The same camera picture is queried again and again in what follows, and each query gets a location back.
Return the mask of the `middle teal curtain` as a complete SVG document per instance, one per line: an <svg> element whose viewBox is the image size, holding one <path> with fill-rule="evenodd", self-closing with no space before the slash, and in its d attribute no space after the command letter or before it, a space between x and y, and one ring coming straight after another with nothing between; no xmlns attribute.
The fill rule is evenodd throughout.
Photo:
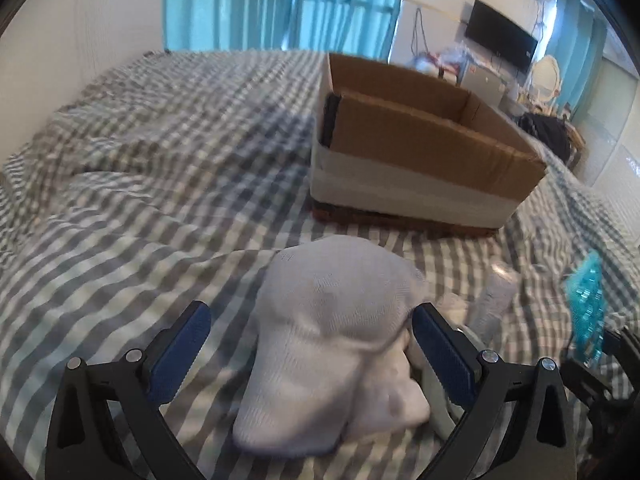
<svg viewBox="0 0 640 480"><path fill-rule="evenodd" d="M286 46L385 61L401 0L292 0Z"/></svg>

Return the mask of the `black backpack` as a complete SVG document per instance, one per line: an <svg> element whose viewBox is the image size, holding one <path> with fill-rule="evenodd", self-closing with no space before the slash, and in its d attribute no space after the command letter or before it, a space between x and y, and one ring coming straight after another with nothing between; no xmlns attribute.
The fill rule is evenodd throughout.
<svg viewBox="0 0 640 480"><path fill-rule="evenodd" d="M568 162L572 144L561 119L543 114L525 113L516 121L527 134L543 143L562 162Z"/></svg>

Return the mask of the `round vanity mirror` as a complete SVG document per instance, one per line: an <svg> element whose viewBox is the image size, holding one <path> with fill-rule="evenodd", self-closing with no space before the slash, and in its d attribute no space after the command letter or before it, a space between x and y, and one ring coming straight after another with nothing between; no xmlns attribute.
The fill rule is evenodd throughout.
<svg viewBox="0 0 640 480"><path fill-rule="evenodd" d="M561 71L552 55L536 62L529 74L528 93L538 105L551 105L561 90Z"/></svg>

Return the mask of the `right teal curtain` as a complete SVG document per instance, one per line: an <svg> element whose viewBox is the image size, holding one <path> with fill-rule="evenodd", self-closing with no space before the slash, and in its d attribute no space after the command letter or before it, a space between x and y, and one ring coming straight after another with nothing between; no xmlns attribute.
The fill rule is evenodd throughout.
<svg viewBox="0 0 640 480"><path fill-rule="evenodd" d="M582 0L556 0L555 19L546 53L558 63L561 89L556 105L575 115L585 104L598 76L606 38L606 21Z"/></svg>

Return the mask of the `left teal curtain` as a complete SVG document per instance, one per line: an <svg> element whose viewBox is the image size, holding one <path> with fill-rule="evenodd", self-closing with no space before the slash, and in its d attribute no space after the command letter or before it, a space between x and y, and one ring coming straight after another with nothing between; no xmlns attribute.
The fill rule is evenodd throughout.
<svg viewBox="0 0 640 480"><path fill-rule="evenodd" d="M163 0L167 50L281 49L293 0Z"/></svg>

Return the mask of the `grey checkered bed sheet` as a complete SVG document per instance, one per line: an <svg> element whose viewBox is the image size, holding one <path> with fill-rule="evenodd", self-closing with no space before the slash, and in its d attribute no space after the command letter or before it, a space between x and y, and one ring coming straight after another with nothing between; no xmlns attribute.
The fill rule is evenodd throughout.
<svg viewBox="0 0 640 480"><path fill-rule="evenodd" d="M285 247L360 236L412 261L436 297L469 302L491 260L521 287L492 346L557 359L563 282L595 250L606 324L639 335L639 249L612 207L543 145L547 177L491 238L336 226L311 217L309 161L322 55L150 53L96 78L1 168L1 437L34 479L72 356L112 362L199 299L205 347L169 427L211 479L410 479L440 445L422 426L301 462L241 454L229 432L250 366L264 267Z"/></svg>

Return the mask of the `black wall television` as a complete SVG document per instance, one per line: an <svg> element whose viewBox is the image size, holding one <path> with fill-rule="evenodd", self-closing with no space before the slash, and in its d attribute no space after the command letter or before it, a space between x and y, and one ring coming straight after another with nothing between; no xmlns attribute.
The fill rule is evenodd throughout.
<svg viewBox="0 0 640 480"><path fill-rule="evenodd" d="M464 36L521 73L528 71L538 44L525 29L480 0L474 1Z"/></svg>

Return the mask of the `white wardrobe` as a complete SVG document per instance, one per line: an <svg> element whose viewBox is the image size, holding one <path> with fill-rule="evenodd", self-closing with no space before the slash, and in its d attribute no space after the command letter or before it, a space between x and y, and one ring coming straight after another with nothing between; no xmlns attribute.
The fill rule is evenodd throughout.
<svg viewBox="0 0 640 480"><path fill-rule="evenodd" d="M612 202L639 198L639 79L603 60L575 122L586 147L575 174Z"/></svg>

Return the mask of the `brown cardboard box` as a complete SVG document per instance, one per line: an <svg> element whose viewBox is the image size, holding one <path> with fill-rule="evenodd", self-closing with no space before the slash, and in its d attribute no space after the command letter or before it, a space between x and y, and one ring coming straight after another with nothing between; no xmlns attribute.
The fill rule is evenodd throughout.
<svg viewBox="0 0 640 480"><path fill-rule="evenodd" d="M314 218L491 236L546 175L513 122L441 79L330 53L321 73Z"/></svg>

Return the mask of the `clear plastic bag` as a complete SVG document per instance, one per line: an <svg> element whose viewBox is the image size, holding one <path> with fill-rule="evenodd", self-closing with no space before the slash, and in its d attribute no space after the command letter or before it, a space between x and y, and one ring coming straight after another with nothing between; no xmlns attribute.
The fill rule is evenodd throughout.
<svg viewBox="0 0 640 480"><path fill-rule="evenodd" d="M435 63L441 68L451 68L457 73L465 69L471 52L464 44L450 44L433 54Z"/></svg>

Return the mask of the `grey mini fridge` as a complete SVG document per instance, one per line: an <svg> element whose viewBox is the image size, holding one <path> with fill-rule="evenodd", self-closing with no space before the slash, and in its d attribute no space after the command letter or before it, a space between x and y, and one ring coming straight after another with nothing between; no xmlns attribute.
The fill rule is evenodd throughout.
<svg viewBox="0 0 640 480"><path fill-rule="evenodd" d="M486 104L498 107L506 93L506 83L490 68L469 61L460 78L460 87L476 94Z"/></svg>

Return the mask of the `teal blister pill pack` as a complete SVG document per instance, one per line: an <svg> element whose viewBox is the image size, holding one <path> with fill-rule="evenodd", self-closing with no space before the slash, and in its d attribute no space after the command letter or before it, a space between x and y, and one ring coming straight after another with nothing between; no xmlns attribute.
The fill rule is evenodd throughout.
<svg viewBox="0 0 640 480"><path fill-rule="evenodd" d="M585 366L593 366L602 354L606 311L602 261L597 252L586 255L564 287L572 317L572 356Z"/></svg>

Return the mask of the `teal curtain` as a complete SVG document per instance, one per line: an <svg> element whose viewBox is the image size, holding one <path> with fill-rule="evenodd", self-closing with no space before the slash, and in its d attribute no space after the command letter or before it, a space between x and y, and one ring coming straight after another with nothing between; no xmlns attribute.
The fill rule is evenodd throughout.
<svg viewBox="0 0 640 480"><path fill-rule="evenodd" d="M281 49L293 0L163 0L167 50Z"/></svg>
<svg viewBox="0 0 640 480"><path fill-rule="evenodd" d="M401 0L292 0L286 46L385 61Z"/></svg>
<svg viewBox="0 0 640 480"><path fill-rule="evenodd" d="M606 38L606 21L582 0L556 0L555 19L546 53L558 63L561 89L556 105L575 115L585 104L598 76Z"/></svg>

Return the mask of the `white sock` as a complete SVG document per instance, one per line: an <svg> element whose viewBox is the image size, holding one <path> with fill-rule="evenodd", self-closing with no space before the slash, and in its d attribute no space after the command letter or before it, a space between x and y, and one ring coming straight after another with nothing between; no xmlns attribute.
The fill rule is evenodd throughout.
<svg viewBox="0 0 640 480"><path fill-rule="evenodd" d="M279 252L258 290L255 362L232 429L246 452L306 457L427 421L408 322L425 276L368 240L332 235Z"/></svg>

